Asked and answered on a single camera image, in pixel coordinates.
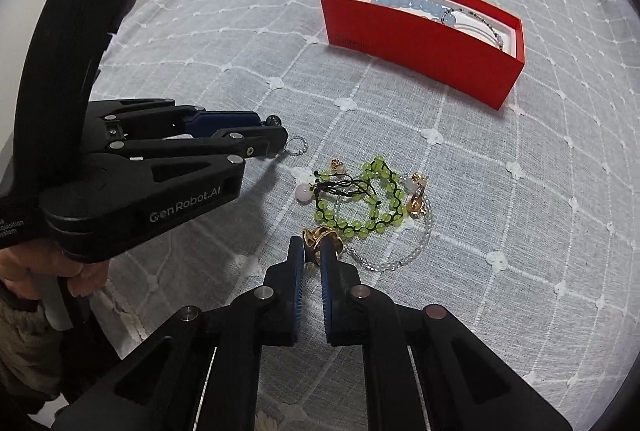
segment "open red box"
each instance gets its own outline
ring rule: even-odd
[[[439,1],[471,10],[506,33],[504,50],[495,41],[491,44],[411,10],[364,0],[321,0],[332,45],[400,64],[499,109],[525,63],[521,21],[482,0]]]

